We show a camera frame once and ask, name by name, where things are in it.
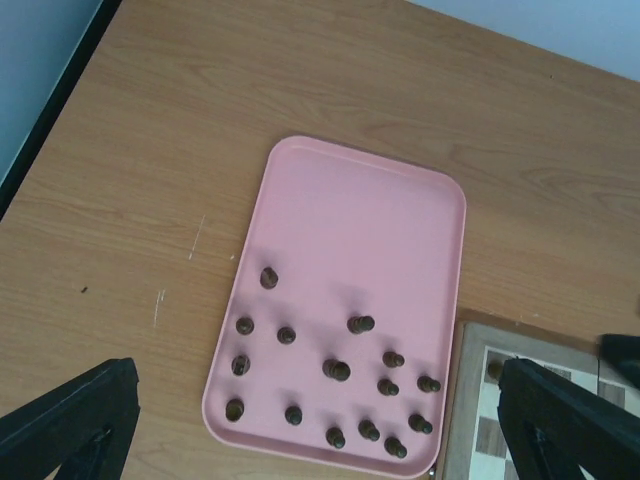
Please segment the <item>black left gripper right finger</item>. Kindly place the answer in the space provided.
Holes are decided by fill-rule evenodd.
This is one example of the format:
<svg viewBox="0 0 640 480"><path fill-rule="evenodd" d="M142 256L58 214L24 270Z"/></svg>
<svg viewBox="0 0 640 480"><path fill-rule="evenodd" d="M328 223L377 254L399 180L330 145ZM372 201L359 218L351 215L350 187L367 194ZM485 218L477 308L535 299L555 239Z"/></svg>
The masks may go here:
<svg viewBox="0 0 640 480"><path fill-rule="evenodd" d="M637 479L639 418L529 359L504 362L498 417L521 479Z"/></svg>

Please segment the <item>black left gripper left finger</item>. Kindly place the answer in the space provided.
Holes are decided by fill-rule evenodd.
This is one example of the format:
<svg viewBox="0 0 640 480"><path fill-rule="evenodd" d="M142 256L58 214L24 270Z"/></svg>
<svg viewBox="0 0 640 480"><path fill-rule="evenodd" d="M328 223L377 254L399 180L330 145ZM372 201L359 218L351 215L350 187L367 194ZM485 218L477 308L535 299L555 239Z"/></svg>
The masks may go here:
<svg viewBox="0 0 640 480"><path fill-rule="evenodd" d="M133 359L109 359L1 418L3 479L119 479L140 414Z"/></svg>

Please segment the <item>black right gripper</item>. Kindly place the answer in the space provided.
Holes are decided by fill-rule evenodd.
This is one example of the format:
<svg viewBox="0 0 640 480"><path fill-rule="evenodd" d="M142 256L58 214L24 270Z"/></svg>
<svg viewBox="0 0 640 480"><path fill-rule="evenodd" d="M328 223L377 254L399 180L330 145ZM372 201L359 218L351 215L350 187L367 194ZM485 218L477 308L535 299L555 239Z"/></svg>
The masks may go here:
<svg viewBox="0 0 640 480"><path fill-rule="evenodd" d="M604 334L599 340L599 355L635 388L640 387L640 337Z"/></svg>

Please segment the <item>dark chess knight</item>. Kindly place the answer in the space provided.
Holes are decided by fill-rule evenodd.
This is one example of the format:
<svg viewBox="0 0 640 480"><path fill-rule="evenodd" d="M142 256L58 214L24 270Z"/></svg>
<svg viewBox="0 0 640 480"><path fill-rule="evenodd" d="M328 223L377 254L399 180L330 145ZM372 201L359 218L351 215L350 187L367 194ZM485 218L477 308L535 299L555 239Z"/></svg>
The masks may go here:
<svg viewBox="0 0 640 480"><path fill-rule="evenodd" d="M405 459L408 454L406 446L394 436L385 439L384 449L390 456L398 459Z"/></svg>

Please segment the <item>dark chess rook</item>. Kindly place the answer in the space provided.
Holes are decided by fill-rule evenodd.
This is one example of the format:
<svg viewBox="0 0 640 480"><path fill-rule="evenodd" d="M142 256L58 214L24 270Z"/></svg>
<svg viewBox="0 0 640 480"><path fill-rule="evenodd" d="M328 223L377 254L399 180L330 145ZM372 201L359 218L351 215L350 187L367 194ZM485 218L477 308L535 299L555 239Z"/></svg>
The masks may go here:
<svg viewBox="0 0 640 480"><path fill-rule="evenodd" d="M358 423L358 432L366 440L376 442L380 439L380 431L369 419L363 419Z"/></svg>

